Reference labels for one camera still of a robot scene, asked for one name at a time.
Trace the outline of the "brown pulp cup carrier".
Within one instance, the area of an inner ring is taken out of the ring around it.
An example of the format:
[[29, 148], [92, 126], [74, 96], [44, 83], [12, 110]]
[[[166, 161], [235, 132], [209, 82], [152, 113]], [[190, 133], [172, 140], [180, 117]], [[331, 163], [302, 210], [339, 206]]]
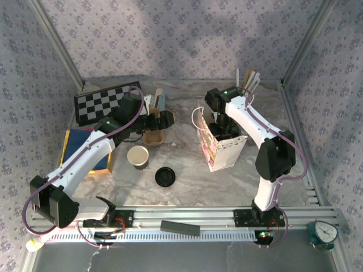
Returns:
[[[155, 114], [157, 118], [160, 117], [160, 110], [158, 108], [153, 108], [149, 106], [150, 114]], [[156, 131], [147, 131], [143, 133], [141, 137], [142, 142], [147, 146], [157, 146], [161, 145], [166, 139], [166, 135], [164, 130], [156, 130]]]

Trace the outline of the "white cartoon print paper bag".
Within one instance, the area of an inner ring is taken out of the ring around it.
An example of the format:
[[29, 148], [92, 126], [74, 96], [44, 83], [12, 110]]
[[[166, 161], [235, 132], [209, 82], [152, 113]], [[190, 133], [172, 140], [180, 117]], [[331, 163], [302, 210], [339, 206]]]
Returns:
[[218, 140], [208, 128], [204, 118], [204, 107], [198, 105], [192, 111], [191, 120], [197, 129], [202, 151], [211, 172], [233, 167], [246, 144], [247, 135], [239, 133], [236, 137]]

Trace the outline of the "black white chessboard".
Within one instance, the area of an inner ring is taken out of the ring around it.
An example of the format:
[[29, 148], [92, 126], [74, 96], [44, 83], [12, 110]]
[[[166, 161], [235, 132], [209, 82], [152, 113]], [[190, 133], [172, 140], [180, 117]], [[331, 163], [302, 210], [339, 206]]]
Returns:
[[76, 123], [79, 126], [86, 126], [100, 121], [119, 106], [130, 86], [141, 88], [140, 82], [134, 81], [74, 96]]

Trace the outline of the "wooden stir stick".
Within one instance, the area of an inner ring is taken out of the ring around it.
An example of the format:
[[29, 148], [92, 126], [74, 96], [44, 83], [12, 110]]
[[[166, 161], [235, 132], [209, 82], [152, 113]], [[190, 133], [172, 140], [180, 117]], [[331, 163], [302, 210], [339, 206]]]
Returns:
[[244, 80], [242, 87], [247, 90], [247, 92], [251, 92], [251, 83], [252, 83], [252, 73], [254, 72], [253, 69], [248, 69], [244, 75]]

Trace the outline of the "black plastic cup lid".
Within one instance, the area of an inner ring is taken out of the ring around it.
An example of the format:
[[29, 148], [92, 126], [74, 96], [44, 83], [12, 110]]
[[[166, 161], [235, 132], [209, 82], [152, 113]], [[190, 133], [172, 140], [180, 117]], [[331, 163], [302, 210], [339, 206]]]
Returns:
[[170, 167], [162, 167], [155, 173], [155, 181], [161, 187], [171, 186], [176, 179], [176, 175], [173, 169]]

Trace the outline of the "black rectangular block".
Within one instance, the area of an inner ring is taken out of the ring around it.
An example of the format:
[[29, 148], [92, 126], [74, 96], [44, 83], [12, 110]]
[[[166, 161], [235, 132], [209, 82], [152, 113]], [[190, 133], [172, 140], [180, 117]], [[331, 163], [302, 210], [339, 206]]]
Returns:
[[162, 220], [161, 231], [190, 236], [200, 236], [200, 226]]

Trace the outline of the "teal alarm clock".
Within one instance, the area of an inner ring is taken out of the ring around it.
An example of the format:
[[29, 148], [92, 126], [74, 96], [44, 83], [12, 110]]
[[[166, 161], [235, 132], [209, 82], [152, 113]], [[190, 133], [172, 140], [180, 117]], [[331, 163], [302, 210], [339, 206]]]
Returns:
[[316, 220], [307, 225], [310, 244], [319, 252], [329, 252], [334, 248], [334, 242], [338, 238], [337, 228], [330, 223]]

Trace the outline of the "pink tube with white cap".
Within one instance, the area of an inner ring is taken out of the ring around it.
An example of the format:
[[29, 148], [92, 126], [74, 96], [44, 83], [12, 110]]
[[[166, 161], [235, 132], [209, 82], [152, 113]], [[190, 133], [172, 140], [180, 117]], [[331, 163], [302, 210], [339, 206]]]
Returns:
[[36, 252], [41, 249], [44, 244], [54, 236], [54, 233], [32, 236], [26, 243], [26, 249], [29, 252]]

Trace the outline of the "aluminium mounting rail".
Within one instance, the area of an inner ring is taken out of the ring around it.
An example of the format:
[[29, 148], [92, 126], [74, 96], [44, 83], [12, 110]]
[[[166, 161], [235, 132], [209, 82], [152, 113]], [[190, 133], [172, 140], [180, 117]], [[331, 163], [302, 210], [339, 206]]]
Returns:
[[[231, 230], [235, 228], [234, 210], [246, 207], [176, 207], [176, 206], [119, 206], [119, 210], [133, 211], [133, 225], [127, 230], [159, 230], [161, 221], [178, 222], [200, 226], [201, 230]], [[305, 229], [312, 221], [324, 221], [340, 226], [334, 208], [327, 206], [283, 207], [290, 229]]]

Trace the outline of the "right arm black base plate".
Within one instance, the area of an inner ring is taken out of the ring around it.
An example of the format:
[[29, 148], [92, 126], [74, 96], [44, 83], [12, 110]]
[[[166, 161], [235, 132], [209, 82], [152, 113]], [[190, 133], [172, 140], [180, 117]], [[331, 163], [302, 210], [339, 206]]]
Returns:
[[236, 209], [233, 211], [233, 219], [236, 227], [268, 227], [274, 222], [279, 227], [285, 226], [283, 213], [276, 208], [263, 212], [256, 209]]

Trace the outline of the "aluminium frame post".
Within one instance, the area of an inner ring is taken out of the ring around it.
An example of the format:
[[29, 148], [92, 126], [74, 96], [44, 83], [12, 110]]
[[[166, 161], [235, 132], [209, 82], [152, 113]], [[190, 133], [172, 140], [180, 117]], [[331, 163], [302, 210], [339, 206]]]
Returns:
[[291, 84], [293, 77], [303, 63], [303, 60], [305, 59], [315, 39], [319, 35], [319, 32], [323, 28], [336, 3], [337, 0], [321, 1], [314, 16], [311, 18], [311, 22], [309, 23], [302, 40], [298, 44], [297, 50], [292, 60], [286, 68], [284, 76], [281, 78], [281, 85], [283, 87], [287, 87]]
[[40, 0], [26, 0], [79, 91], [85, 85]]

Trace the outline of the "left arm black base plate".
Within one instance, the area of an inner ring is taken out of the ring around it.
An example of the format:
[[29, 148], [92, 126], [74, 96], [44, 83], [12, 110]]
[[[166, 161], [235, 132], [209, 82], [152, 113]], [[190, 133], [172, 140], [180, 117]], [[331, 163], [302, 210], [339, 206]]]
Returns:
[[133, 225], [133, 210], [113, 210], [101, 220], [87, 219], [82, 223], [84, 228], [129, 228]]

